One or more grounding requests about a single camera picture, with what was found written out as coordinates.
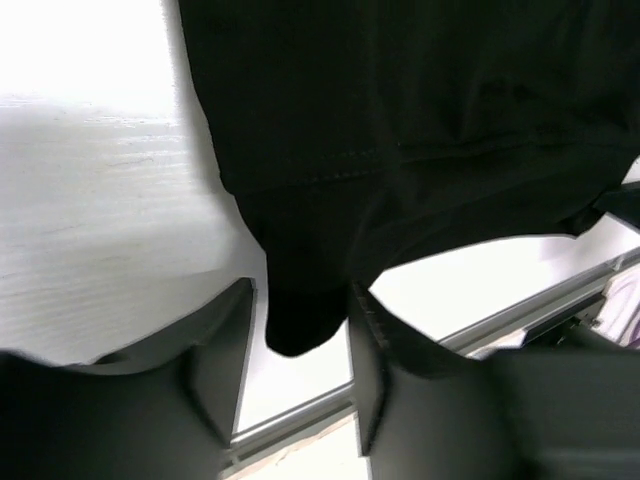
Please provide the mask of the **black skirt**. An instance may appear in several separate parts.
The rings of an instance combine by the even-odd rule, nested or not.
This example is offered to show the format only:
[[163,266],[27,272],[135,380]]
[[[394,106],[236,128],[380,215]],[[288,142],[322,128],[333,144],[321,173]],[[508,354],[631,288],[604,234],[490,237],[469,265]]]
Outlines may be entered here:
[[222,183],[266,255],[266,342],[287,357],[389,268],[582,235],[639,154],[635,1],[179,10]]

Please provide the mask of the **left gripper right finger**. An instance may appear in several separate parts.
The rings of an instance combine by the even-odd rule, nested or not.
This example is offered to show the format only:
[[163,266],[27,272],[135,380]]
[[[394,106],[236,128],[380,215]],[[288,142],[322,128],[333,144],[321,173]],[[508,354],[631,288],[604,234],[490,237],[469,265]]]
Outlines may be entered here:
[[564,316],[521,348],[455,353],[354,286],[360,449],[375,479],[635,479],[639,354]]

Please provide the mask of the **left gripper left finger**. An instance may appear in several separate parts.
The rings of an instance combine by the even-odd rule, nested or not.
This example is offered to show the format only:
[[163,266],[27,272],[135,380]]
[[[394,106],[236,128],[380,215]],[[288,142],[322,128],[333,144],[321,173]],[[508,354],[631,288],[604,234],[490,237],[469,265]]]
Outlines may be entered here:
[[231,443],[254,308],[241,278],[90,365],[1,354],[5,479],[214,479]]

